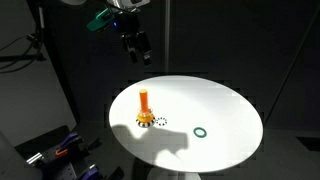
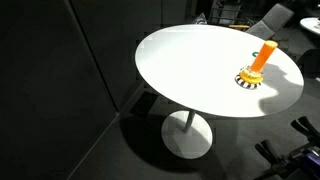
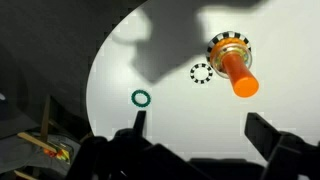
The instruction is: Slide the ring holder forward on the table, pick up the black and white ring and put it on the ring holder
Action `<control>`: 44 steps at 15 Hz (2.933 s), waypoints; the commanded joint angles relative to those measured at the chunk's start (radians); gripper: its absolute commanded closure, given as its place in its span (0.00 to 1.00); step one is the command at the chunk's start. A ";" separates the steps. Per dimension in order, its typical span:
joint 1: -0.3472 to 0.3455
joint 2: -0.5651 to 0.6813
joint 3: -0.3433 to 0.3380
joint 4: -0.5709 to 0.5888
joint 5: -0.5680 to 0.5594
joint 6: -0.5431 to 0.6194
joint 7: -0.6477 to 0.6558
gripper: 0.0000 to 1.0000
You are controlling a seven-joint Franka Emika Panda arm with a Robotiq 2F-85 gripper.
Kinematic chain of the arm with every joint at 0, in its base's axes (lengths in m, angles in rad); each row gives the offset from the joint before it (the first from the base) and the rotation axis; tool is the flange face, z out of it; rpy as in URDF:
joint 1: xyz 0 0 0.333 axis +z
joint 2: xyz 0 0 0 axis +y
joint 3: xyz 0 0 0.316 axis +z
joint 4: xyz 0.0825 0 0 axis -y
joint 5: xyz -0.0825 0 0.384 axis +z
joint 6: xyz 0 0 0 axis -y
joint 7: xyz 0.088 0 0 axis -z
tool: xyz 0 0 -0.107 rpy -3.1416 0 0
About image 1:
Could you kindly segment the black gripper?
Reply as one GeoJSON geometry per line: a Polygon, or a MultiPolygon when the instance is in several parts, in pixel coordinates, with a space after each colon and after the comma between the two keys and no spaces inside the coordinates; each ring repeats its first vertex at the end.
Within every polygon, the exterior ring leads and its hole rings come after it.
{"type": "Polygon", "coordinates": [[[129,54],[133,63],[137,62],[135,38],[131,34],[136,34],[139,50],[142,54],[145,66],[151,64],[151,46],[144,31],[139,32],[140,23],[136,14],[117,14],[114,19],[116,30],[121,33],[121,42],[125,51],[129,54]]]}

